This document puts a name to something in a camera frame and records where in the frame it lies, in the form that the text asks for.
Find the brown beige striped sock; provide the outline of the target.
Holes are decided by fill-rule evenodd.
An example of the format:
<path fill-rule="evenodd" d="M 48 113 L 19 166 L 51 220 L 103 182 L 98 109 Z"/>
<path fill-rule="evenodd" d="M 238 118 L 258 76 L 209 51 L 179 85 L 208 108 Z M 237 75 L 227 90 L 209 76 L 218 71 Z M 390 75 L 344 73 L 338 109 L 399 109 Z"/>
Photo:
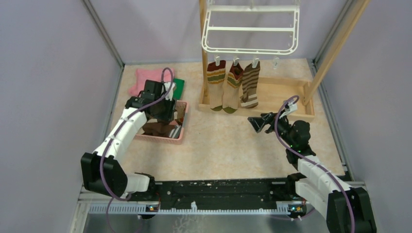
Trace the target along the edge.
<path fill-rule="evenodd" d="M 260 73 L 260 62 L 254 66 L 249 64 L 243 72 L 242 97 L 240 105 L 243 108 L 254 108 L 258 106 L 257 86 Z"/>

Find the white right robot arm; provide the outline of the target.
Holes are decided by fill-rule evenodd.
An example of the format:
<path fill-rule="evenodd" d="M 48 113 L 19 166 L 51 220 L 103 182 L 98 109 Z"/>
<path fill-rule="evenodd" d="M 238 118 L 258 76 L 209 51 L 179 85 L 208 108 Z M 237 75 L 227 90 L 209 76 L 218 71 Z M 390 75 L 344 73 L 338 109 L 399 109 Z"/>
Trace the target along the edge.
<path fill-rule="evenodd" d="M 370 197 L 362 187 L 353 187 L 328 170 L 309 145 L 310 124 L 303 120 L 289 123 L 286 116 L 276 113 L 249 117 L 248 122 L 259 133 L 276 133 L 285 143 L 288 162 L 297 173 L 287 177 L 285 194 L 291 200 L 300 197 L 309 201 L 326 220 L 331 233 L 375 233 L 375 223 Z"/>

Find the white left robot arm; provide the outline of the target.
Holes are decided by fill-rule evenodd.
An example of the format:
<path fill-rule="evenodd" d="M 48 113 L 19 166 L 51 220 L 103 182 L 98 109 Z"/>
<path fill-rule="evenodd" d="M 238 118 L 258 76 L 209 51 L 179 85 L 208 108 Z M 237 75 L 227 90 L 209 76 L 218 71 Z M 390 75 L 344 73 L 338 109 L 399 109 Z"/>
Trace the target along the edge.
<path fill-rule="evenodd" d="M 126 174 L 120 160 L 148 120 L 173 120 L 177 104 L 173 90 L 173 82 L 148 80 L 138 96 L 127 100 L 119 120 L 106 139 L 92 153 L 86 152 L 81 158 L 86 190 L 115 199 L 133 193 L 146 201 L 154 198 L 156 188 L 151 184 L 151 176 L 143 173 Z"/>

